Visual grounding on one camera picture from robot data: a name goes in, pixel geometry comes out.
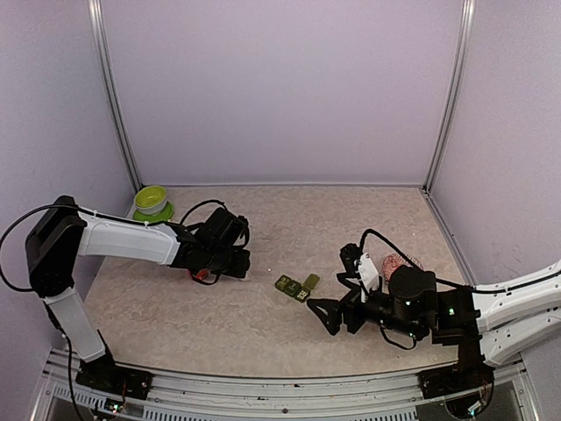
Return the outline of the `orange pill bottle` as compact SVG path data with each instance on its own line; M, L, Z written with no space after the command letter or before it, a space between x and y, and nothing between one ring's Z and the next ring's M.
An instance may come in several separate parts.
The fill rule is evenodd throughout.
M191 278L194 281L205 281L209 276L209 270L208 269L202 269L196 273L193 273L191 275Z

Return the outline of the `green weekly pill organizer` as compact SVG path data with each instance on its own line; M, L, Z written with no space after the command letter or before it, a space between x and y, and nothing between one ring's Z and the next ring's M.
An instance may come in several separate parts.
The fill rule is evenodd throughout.
M274 283L274 287L285 295L294 298L299 303L305 303L319 282L320 277L316 274L309 274L304 282L298 282L286 275L282 275Z

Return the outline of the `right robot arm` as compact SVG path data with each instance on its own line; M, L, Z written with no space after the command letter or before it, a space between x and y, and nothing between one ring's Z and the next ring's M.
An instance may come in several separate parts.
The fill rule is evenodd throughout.
M424 269L402 250L394 265L379 271L366 251L365 230L359 243L340 250L344 272L337 280L347 289L339 299L315 298L308 308L330 335L342 327L356 333L366 323L382 337L397 332L416 346L425 338L455 346L458 362L448 380L467 389L483 369L498 367L560 326L560 265L494 285L473 287L447 281Z

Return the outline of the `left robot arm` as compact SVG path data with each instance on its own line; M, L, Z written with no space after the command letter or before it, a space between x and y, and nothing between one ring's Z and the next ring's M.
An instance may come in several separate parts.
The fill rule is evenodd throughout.
M101 256L148 261L184 269L192 276L207 271L243 279L250 267L248 220L220 203L203 222L192 225L147 222L100 213L79 206L71 196L30 210L2 234L7 239L19 224L42 217L25 239L29 285L1 279L18 293L41 298L53 322L86 364L89 377L106 390L116 389L123 372L106 356L110 351L93 327L75 289L73 272L79 257Z

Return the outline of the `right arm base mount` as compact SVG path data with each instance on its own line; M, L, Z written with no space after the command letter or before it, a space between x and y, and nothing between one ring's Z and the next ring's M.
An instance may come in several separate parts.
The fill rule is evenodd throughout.
M424 399L448 396L478 389L494 381L494 369L476 367L464 370L455 366L423 370L417 375Z

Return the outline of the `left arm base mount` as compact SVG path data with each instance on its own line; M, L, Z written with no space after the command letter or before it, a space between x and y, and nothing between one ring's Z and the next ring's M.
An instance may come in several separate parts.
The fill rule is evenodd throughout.
M85 364L75 377L79 385L125 398L145 401L153 375L145 370L119 365Z

